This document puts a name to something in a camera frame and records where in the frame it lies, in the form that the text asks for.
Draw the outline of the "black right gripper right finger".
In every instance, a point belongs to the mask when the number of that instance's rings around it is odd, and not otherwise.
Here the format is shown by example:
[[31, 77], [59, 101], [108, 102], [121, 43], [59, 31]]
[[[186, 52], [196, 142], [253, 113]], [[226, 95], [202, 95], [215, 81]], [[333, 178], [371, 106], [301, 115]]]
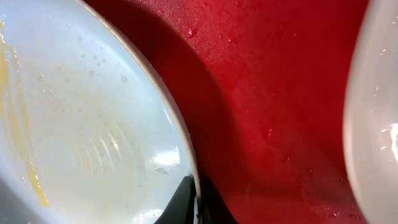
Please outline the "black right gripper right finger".
[[202, 224], [238, 224], [214, 183], [208, 177], [200, 180], [200, 187]]

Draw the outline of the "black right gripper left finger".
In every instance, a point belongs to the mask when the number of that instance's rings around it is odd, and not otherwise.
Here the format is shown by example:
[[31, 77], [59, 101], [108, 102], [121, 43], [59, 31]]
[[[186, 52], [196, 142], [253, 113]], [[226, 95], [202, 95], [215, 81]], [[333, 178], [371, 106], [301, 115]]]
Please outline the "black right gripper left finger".
[[185, 176], [154, 224], [193, 224], [196, 195], [194, 178]]

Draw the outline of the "light blue plate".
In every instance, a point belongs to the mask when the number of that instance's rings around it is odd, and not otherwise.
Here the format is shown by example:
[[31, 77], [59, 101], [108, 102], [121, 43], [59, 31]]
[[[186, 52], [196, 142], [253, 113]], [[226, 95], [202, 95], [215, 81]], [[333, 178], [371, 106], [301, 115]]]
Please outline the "light blue plate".
[[192, 144], [151, 64], [84, 1], [1, 2], [1, 222], [155, 223]]

